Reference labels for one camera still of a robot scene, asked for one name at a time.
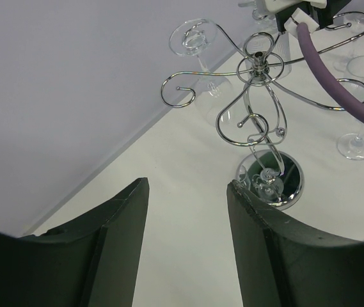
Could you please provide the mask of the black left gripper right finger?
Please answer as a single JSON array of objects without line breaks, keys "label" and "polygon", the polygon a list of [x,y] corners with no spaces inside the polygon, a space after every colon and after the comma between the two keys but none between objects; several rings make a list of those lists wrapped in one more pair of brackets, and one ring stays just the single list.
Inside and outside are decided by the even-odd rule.
[{"label": "black left gripper right finger", "polygon": [[236,180],[226,195],[243,305],[364,306],[364,241],[304,224]]}]

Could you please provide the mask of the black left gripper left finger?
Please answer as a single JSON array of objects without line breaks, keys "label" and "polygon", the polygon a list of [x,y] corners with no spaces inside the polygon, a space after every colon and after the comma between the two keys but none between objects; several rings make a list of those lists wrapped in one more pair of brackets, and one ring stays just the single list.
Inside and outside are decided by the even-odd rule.
[{"label": "black left gripper left finger", "polygon": [[149,192],[137,178],[42,235],[0,232],[0,306],[131,306]]}]

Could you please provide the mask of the etched clear wine glass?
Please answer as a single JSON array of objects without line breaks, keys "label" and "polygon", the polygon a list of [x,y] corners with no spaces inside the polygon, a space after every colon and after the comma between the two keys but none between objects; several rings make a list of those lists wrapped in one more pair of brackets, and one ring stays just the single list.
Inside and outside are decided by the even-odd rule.
[{"label": "etched clear wine glass", "polygon": [[176,55],[196,57],[202,75],[193,87],[196,93],[193,104],[210,125],[216,124],[216,117],[231,97],[233,87],[225,76],[210,75],[203,58],[205,51],[216,39],[218,28],[209,19],[193,19],[179,25],[171,34],[169,47]]}]

